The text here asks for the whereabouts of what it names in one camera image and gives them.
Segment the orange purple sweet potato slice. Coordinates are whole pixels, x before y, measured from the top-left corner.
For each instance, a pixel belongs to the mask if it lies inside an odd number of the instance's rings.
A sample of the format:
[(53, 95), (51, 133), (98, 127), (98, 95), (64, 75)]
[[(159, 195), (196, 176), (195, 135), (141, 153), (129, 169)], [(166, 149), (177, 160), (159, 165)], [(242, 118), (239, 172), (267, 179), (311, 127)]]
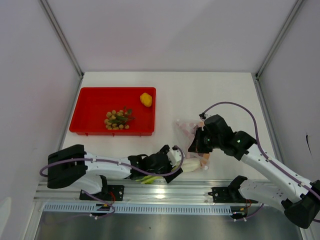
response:
[(204, 168), (210, 162), (210, 154), (209, 153), (199, 153), (198, 158), (200, 160), (201, 166)]

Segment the green celery stalks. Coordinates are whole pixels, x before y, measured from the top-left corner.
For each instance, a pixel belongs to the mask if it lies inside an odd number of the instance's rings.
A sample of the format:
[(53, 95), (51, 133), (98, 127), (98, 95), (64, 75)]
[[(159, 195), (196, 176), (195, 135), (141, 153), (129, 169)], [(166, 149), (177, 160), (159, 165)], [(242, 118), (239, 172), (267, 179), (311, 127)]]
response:
[[(200, 168), (201, 168), (201, 162), (196, 157), (185, 159), (181, 166), (183, 173), (194, 172)], [(136, 182), (140, 182), (141, 184), (152, 184), (157, 179), (161, 179), (161, 177), (147, 175), (141, 179), (136, 180)]]

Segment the clear pink-dotted zip bag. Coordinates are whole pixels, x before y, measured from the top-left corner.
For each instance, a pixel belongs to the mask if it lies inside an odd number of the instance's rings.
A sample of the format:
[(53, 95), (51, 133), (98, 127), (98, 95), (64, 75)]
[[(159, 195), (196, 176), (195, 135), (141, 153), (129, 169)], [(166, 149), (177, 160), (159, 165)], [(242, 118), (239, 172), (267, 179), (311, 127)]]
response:
[[(174, 122), (174, 132), (178, 141), (178, 146), (184, 153), (185, 159), (198, 158), (198, 153), (188, 152), (188, 148), (194, 140), (196, 129), (202, 128), (203, 122), (201, 120), (183, 120), (178, 119)], [(200, 169), (208, 170), (209, 164)]]

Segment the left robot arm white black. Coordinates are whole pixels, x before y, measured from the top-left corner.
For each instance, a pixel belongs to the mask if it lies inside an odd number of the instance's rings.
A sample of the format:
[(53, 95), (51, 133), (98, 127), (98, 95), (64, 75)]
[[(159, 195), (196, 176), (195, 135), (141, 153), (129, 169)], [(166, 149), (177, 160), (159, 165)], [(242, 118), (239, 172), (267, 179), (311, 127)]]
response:
[(94, 196), (105, 199), (111, 190), (108, 180), (145, 181), (164, 178), (167, 183), (183, 173), (185, 154), (177, 147), (164, 145), (151, 155), (139, 154), (122, 158), (94, 155), (82, 144), (72, 145), (48, 156), (40, 175), (47, 179), (49, 189), (77, 188), (82, 200)]

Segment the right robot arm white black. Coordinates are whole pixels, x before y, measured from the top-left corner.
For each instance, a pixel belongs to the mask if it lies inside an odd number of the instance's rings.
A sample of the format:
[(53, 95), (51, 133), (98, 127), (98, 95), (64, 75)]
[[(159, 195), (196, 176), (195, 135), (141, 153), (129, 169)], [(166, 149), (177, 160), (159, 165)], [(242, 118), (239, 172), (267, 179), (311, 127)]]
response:
[(228, 189), (228, 196), (234, 202), (243, 198), (255, 200), (282, 211), (289, 221), (307, 229), (316, 222), (320, 212), (320, 182), (311, 181), (277, 159), (267, 156), (257, 138), (240, 130), (233, 131), (220, 115), (200, 114), (203, 121), (195, 130), (194, 140), (188, 151), (208, 154), (214, 149), (223, 151), (257, 170), (273, 183), (273, 187), (254, 183), (244, 176), (233, 181), (237, 183)]

